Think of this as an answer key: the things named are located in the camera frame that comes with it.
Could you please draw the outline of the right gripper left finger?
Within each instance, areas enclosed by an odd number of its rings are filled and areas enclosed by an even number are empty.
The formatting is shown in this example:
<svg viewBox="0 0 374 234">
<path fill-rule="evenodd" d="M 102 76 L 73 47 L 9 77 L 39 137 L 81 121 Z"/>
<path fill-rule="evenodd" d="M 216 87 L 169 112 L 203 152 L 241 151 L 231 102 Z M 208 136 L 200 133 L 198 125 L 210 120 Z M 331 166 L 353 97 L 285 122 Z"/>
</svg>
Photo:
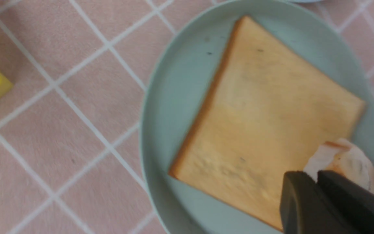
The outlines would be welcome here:
<svg viewBox="0 0 374 234">
<path fill-rule="evenodd" d="M 305 172 L 285 172 L 280 200 L 285 234 L 359 234 Z"/>
</svg>

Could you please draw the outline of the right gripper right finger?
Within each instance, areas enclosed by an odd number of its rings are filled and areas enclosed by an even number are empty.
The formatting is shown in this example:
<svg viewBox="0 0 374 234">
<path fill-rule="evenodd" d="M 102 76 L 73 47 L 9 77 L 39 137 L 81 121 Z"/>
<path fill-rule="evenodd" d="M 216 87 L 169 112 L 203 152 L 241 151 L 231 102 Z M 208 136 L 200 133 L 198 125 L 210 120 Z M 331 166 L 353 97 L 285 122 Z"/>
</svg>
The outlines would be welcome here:
<svg viewBox="0 0 374 234">
<path fill-rule="evenodd" d="M 361 234 L 374 234 L 374 194 L 333 171 L 319 171 L 317 184 Z"/>
</svg>

